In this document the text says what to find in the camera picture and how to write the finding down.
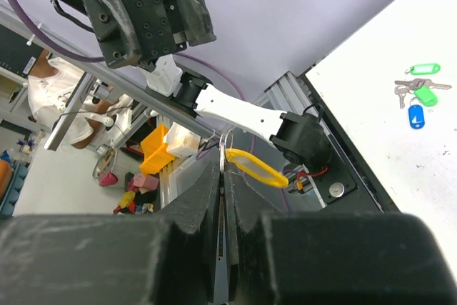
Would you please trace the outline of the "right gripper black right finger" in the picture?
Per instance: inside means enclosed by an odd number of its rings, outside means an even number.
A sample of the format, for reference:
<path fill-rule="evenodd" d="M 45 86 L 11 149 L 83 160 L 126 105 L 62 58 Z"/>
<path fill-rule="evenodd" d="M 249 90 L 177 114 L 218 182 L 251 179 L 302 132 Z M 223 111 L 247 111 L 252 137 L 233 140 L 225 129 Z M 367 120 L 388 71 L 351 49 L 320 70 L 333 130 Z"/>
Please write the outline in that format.
<path fill-rule="evenodd" d="M 228 297 L 236 304 L 454 304 L 431 230 L 408 214 L 283 212 L 224 174 Z"/>

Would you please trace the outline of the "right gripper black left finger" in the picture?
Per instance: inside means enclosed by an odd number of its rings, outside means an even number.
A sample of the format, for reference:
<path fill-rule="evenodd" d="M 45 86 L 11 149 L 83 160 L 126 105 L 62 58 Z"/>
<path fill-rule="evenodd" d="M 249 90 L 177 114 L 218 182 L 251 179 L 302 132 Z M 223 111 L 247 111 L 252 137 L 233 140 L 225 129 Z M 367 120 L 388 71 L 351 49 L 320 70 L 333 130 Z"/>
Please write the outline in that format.
<path fill-rule="evenodd" d="M 144 215 L 15 216 L 1 223 L 3 304 L 207 304 L 219 166 Z"/>

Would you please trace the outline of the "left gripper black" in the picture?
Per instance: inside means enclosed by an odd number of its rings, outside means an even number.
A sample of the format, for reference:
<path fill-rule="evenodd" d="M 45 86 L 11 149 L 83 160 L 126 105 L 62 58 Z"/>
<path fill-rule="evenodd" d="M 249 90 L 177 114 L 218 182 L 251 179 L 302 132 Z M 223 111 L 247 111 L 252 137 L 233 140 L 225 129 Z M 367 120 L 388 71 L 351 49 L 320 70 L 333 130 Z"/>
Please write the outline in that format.
<path fill-rule="evenodd" d="M 83 3 L 106 65 L 111 69 L 183 51 L 186 41 L 190 46 L 198 46 L 216 40 L 205 0 Z"/>

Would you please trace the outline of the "yellow key tag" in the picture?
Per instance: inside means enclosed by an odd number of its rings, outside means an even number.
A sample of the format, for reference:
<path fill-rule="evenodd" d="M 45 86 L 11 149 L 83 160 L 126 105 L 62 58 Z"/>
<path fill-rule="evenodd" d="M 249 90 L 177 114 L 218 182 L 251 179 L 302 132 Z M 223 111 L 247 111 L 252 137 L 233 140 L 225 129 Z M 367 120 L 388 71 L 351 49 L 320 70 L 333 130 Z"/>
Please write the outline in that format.
<path fill-rule="evenodd" d="M 227 149 L 226 160 L 263 184 L 280 189 L 289 184 L 288 178 L 282 173 L 247 151 L 233 148 Z"/>

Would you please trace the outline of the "silver split keyring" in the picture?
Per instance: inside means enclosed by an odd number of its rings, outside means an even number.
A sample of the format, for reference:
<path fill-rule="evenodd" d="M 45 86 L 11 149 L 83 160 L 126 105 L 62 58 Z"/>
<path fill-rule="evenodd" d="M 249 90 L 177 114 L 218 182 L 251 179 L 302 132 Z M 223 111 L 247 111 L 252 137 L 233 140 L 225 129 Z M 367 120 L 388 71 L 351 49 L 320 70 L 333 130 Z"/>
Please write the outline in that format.
<path fill-rule="evenodd" d="M 229 137 L 233 138 L 233 131 L 231 129 L 222 133 L 219 139 L 219 171 L 221 174 L 224 173 L 226 165 L 226 150 Z"/>

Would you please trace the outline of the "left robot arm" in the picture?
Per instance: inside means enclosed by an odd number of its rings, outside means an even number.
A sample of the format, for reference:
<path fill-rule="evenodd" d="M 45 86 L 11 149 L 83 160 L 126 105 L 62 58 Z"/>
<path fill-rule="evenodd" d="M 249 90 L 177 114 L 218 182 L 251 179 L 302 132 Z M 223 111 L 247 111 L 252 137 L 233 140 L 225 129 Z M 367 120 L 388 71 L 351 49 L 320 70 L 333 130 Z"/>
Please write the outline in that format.
<path fill-rule="evenodd" d="M 216 40 L 205 0 L 51 0 L 85 15 L 110 69 L 140 68 L 150 89 L 193 117 L 225 121 L 278 149 L 312 174 L 327 169 L 333 149 L 310 113 L 264 109 L 219 91 L 208 79 L 180 69 L 174 55 Z"/>

